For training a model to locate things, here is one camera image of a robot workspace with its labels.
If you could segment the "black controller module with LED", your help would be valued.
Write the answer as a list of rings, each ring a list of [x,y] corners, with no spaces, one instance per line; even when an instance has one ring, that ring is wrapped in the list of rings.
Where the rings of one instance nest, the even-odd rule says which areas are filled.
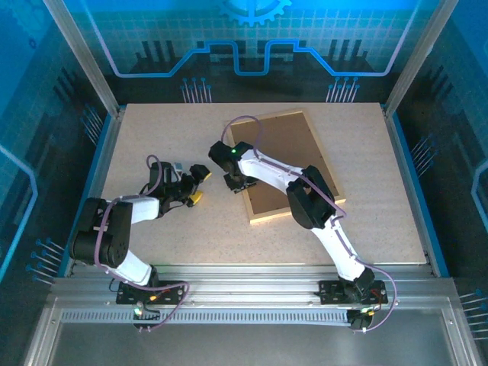
[[[346,316],[349,328],[356,333],[367,333],[375,330],[380,324],[374,325],[374,315],[380,310],[379,306],[367,307],[360,310],[347,310]]]
[[[139,333],[151,332],[161,320],[161,313],[158,310],[151,310],[148,306],[138,301],[133,309],[133,326]]]

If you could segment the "grey metal tray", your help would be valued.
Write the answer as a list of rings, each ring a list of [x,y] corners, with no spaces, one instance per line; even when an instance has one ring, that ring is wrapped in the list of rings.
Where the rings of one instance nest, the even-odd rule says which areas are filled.
[[[459,309],[446,299],[396,310],[355,334],[319,325],[68,323],[40,318],[21,366],[488,366]]]

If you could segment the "aluminium cross rail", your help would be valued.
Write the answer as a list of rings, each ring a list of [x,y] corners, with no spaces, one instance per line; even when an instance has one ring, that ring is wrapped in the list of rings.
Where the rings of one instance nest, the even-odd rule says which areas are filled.
[[[163,281],[187,281],[187,304],[196,307],[317,306],[319,281],[338,277],[331,265],[160,265],[158,272]],[[434,276],[428,265],[392,265],[375,277],[385,282],[388,292],[398,292],[402,307],[414,300],[457,295],[453,279]],[[102,271],[75,265],[69,277],[55,281],[50,295],[71,306],[104,305],[115,296],[109,282]]]

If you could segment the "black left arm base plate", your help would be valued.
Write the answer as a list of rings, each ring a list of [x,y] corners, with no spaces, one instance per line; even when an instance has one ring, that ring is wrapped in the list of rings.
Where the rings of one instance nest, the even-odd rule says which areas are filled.
[[[145,305],[177,305],[185,294],[185,290],[184,284],[163,291],[145,291],[129,284],[120,283],[116,295],[116,304],[135,305],[142,302]]]

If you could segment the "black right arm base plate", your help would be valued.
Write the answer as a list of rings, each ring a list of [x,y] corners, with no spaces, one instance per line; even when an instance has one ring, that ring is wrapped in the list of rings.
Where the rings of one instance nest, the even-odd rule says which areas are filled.
[[[383,281],[373,281],[366,289],[358,289],[344,281],[320,281],[319,289],[315,293],[322,305],[326,304],[388,304],[386,286]]]

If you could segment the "aluminium corner post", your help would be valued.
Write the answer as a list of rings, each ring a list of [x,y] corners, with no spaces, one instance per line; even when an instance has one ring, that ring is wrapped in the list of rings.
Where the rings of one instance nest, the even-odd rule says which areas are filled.
[[[119,104],[64,1],[43,0],[43,3],[108,114],[112,118],[118,118],[120,113]]]
[[[405,68],[400,73],[399,78],[394,85],[386,104],[384,105],[384,116],[386,119],[391,118],[401,101],[409,90],[417,76],[422,64],[431,53],[435,42],[447,24],[459,0],[439,0],[429,22],[416,43]]]

